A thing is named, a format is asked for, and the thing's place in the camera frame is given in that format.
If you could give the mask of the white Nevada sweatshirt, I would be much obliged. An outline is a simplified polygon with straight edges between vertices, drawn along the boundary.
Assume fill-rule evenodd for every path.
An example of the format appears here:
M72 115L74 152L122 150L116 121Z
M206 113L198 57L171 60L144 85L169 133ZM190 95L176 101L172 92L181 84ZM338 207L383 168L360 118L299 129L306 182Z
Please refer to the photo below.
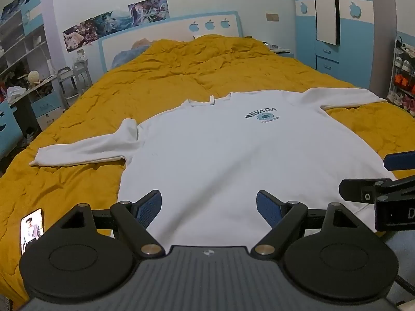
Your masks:
M264 190L325 209L346 178L392 178L382 158L334 120L330 108L381 103L362 88L230 93L184 101L116 132L38 150L37 166L125 160L119 201L157 189L160 213L148 227L164 248L254 246L269 227L256 208Z

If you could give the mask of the smartphone with lit screen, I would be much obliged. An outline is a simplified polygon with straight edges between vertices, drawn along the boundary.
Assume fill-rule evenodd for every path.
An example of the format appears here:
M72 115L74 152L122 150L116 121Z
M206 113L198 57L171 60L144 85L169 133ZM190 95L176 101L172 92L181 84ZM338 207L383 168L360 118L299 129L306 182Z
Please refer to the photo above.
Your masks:
M44 214L42 209L37 209L20 222L20 251L23 254L26 248L38 240L44 234Z

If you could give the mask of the white shoe rack with shoes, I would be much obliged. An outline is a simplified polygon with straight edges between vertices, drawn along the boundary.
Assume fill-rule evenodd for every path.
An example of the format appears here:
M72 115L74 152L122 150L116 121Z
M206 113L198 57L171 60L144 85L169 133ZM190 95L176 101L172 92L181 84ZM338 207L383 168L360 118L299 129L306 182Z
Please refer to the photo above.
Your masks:
M414 117L414 47L395 38L387 101Z

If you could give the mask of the blue desk chair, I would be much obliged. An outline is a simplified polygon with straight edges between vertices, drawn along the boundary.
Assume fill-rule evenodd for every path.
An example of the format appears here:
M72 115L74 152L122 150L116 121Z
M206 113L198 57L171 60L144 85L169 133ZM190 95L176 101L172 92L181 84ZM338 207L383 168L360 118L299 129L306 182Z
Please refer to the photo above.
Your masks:
M0 113L0 157L3 159L23 139L23 133L6 101L1 103Z

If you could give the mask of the blue and white wardrobe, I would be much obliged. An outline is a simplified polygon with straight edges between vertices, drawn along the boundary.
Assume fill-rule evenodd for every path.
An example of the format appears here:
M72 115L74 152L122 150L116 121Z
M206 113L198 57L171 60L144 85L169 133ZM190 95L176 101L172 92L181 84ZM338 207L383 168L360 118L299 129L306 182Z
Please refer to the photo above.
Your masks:
M294 0L296 57L318 72L388 92L395 0Z

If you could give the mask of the bedside table with items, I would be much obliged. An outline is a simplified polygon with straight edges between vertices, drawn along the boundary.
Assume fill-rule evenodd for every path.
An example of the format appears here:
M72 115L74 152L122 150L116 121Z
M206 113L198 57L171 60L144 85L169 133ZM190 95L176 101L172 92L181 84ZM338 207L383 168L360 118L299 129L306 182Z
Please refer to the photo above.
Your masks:
M277 46L275 44L270 44L268 42L264 42L264 45L273 53L285 57L285 58L294 58L294 53L288 49L288 48L282 48L280 46Z

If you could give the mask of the grey folding chair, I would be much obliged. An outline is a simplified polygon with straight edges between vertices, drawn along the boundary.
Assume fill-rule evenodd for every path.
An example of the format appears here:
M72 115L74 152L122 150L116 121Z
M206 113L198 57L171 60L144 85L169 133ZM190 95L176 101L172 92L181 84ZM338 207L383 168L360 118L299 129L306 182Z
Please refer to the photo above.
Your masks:
M66 108L70 108L93 85L89 74L88 60L78 60L74 62L72 68L59 69L56 79L61 88Z

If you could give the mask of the blue white shelf desk unit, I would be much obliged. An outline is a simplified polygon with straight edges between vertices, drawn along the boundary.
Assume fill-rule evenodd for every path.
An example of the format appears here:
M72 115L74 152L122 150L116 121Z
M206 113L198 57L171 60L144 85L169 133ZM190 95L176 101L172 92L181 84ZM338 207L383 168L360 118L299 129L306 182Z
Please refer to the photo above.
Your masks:
M46 1L13 0L1 9L1 103L9 104L23 139L45 130L64 111L55 87Z

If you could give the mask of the mustard yellow quilted bedspread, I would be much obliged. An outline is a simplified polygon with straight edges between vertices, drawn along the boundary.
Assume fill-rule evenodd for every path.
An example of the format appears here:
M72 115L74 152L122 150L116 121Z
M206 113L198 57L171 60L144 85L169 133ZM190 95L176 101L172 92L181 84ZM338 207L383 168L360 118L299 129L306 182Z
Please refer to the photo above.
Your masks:
M14 308L28 300L18 268L23 216L41 209L50 227L78 199L94 209L107 209L117 199L125 168L120 161L42 170L30 165L39 148L112 133L125 118L142 122L187 99L346 86L299 60L278 56L254 39L208 35L190 42L156 41L138 58L104 74L17 154L1 177L1 294Z

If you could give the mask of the blue pillow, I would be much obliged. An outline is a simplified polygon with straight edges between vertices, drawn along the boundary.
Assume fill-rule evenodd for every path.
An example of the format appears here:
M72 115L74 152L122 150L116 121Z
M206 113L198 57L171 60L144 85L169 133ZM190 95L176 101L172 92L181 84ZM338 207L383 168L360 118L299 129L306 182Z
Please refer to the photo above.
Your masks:
M113 62L111 63L111 69L120 67L137 58L140 54L150 48L151 45L152 41L148 41L146 38L134 42L129 50L121 51L114 57Z

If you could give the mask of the white and blue headboard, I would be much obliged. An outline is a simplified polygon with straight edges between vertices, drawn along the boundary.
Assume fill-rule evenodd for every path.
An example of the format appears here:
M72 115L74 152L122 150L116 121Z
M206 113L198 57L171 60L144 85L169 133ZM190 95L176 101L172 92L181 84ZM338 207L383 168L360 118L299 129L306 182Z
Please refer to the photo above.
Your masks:
M133 43L141 39L191 41L209 34L242 37L238 13L224 11L168 18L108 35L99 39L101 65L104 72L109 71L114 57L121 51L129 50Z

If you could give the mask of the anime poster strip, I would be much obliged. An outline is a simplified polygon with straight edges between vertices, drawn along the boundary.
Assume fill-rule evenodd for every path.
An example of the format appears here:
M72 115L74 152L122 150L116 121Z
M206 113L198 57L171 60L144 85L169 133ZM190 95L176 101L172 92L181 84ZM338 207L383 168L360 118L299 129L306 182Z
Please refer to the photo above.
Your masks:
M67 52L92 44L100 38L170 17L167 0L143 0L123 9L106 11L63 31Z

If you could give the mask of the beige wall switch plate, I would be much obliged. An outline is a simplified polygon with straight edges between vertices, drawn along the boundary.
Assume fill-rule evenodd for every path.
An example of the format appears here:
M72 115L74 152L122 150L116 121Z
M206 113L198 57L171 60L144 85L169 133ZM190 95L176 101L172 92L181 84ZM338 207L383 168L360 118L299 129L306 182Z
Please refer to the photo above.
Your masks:
M279 15L277 13L267 13L266 14L266 20L268 22L278 22L279 21Z

